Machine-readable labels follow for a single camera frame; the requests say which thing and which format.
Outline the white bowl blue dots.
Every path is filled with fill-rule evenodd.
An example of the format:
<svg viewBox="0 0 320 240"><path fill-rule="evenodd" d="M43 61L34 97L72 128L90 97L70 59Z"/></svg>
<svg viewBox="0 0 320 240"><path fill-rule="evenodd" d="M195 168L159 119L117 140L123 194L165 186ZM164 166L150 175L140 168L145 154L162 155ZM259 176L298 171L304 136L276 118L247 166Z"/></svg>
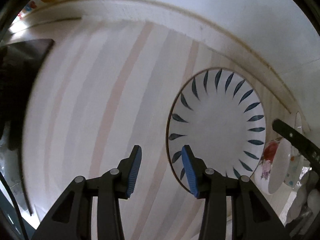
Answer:
<svg viewBox="0 0 320 240"><path fill-rule="evenodd" d="M284 183L291 187L294 188L299 180L302 167L303 167L303 162L304 158L300 154L300 152L293 147L291 157L290 157L290 163L289 163L289 168L287 170L287 174L284 179Z"/></svg>

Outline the white plate pink flowers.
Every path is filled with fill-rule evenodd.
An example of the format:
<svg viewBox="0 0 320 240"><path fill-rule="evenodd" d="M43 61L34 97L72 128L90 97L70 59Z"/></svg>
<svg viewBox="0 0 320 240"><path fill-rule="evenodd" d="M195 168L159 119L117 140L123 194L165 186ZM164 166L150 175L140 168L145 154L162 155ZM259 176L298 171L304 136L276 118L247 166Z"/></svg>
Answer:
<svg viewBox="0 0 320 240"><path fill-rule="evenodd" d="M274 194L283 183L291 157L291 144L284 138L270 141L254 173L257 187L265 194Z"/></svg>

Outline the white plate blue leaf pattern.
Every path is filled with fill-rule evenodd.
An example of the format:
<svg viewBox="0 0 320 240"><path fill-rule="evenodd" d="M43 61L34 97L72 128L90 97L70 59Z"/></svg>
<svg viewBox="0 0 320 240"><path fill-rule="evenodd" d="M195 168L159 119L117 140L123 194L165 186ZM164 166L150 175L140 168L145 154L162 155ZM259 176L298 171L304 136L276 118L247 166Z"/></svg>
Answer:
<svg viewBox="0 0 320 240"><path fill-rule="evenodd" d="M263 103L239 73L209 68L188 80L177 94L167 122L166 148L174 176L189 190L181 150L221 175L251 177L266 141Z"/></svg>

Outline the striped cat table mat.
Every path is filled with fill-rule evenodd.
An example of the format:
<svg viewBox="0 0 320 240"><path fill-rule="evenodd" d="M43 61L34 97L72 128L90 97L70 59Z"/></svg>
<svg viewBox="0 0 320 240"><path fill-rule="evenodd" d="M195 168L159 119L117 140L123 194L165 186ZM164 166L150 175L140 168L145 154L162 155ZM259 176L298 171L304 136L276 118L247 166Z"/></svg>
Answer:
<svg viewBox="0 0 320 240"><path fill-rule="evenodd" d="M167 118L193 74L211 66L240 67L154 23L83 18L13 36L36 38L55 42L36 79L23 131L25 187L38 219L74 177L98 177L140 145L135 191L120 202L125 238L197 239L204 203L172 174Z"/></svg>

